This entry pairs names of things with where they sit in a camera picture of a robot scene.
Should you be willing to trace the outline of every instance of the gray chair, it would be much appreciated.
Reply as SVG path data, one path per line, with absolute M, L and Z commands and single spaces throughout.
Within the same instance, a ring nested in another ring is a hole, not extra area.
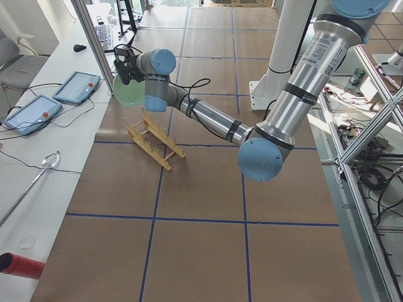
M 24 37 L 31 38 L 33 36 L 24 35 Z M 8 38 L 0 29 L 0 89 L 3 91 L 10 107 L 12 105 L 6 90 L 25 91 L 47 59 L 48 57 L 43 55 L 20 55 L 17 43 Z

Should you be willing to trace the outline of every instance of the chair seat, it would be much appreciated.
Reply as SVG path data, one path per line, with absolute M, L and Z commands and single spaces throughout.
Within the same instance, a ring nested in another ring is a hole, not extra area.
M 0 82 L 9 88 L 25 90 L 47 59 L 42 55 L 25 55 L 0 74 Z

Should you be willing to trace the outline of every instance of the black mouse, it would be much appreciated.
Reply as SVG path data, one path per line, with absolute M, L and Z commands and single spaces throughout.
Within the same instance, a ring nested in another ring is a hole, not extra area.
M 73 47 L 73 50 L 75 52 L 80 52 L 81 50 L 84 50 L 86 48 L 87 48 L 87 46 L 85 46 L 84 44 L 75 44 Z

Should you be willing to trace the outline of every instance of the white table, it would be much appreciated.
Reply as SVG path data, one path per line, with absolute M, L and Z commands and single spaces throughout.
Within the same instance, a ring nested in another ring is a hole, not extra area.
M 84 43 L 88 47 L 82 52 L 73 52 L 73 45 L 77 43 Z M 107 59 L 112 66 L 114 56 L 107 54 Z M 78 21 L 31 85 L 63 83 L 75 70 L 101 75 Z M 45 86 L 35 89 L 35 92 L 51 97 L 56 89 L 56 86 Z M 27 91 L 17 105 L 22 106 L 33 97 L 34 95 Z M 60 150 L 60 163 L 57 168 L 81 172 L 110 100 L 106 83 L 102 83 L 91 99 L 94 109 L 82 115 L 71 126 L 59 128 L 48 125 L 28 137 L 1 140 L 4 144 L 1 150 L 30 165 L 39 166 L 45 156 Z M 86 101 L 80 107 L 54 119 L 54 122 L 66 125 L 91 106 L 91 102 Z M 71 108 L 65 104 L 63 107 L 64 111 Z M 18 134 L 9 131 L 0 133 L 0 138 L 16 135 Z M 0 154 L 0 171 L 0 217 L 3 217 L 39 170 L 26 167 Z M 78 180 L 79 174 L 47 171 L 0 228 L 0 254 L 12 252 L 46 262 Z M 31 247 L 24 246 L 24 240 L 33 238 L 35 243 Z M 36 286 L 35 280 L 0 274 L 0 301 L 29 301 Z

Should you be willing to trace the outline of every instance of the red cylinder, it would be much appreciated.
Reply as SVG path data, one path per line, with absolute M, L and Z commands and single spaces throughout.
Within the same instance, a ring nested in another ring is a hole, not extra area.
M 0 272 L 38 280 L 45 264 L 12 253 L 0 255 Z

